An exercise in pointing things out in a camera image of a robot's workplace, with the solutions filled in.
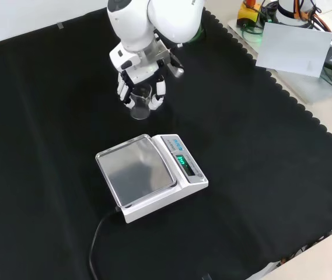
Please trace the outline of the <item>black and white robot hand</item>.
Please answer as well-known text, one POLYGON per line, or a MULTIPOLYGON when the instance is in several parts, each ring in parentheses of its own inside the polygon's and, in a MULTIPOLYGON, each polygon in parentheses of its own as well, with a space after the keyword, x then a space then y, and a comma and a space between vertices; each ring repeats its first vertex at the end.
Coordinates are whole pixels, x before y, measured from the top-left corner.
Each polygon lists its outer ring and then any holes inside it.
POLYGON ((155 81, 155 90, 151 90, 151 100, 148 105, 152 111, 157 110, 163 103, 166 94, 166 83, 160 68, 170 57, 169 50, 162 41, 153 41, 141 51, 130 52, 119 43, 110 51, 109 57, 118 71, 117 94, 129 109, 133 109, 135 101, 131 97, 134 90, 155 81))

